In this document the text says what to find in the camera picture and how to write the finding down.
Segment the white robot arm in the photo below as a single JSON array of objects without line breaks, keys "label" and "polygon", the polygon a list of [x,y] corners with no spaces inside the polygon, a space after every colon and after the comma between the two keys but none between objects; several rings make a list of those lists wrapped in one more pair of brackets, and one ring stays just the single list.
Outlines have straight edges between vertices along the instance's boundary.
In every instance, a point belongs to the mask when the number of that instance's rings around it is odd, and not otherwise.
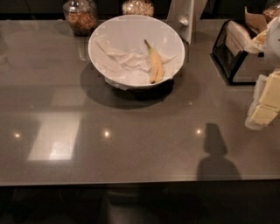
[{"label": "white robot arm", "polygon": [[245,120],[247,128],[261,130],[280,113],[280,17],[273,18],[268,29],[253,38],[245,46],[245,51],[264,53],[265,61],[274,67],[268,76],[259,75]]}]

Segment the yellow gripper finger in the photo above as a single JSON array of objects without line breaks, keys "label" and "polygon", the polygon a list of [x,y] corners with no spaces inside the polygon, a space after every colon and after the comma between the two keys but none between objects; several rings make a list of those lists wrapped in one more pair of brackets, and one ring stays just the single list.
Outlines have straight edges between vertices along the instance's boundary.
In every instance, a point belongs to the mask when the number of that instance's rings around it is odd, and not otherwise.
[{"label": "yellow gripper finger", "polygon": [[264,80],[264,88],[250,116],[259,125],[270,124],[280,112],[280,70],[275,69]]},{"label": "yellow gripper finger", "polygon": [[265,48],[265,39],[268,31],[262,31],[257,34],[245,47],[244,50],[248,53],[257,54],[263,53]]}]

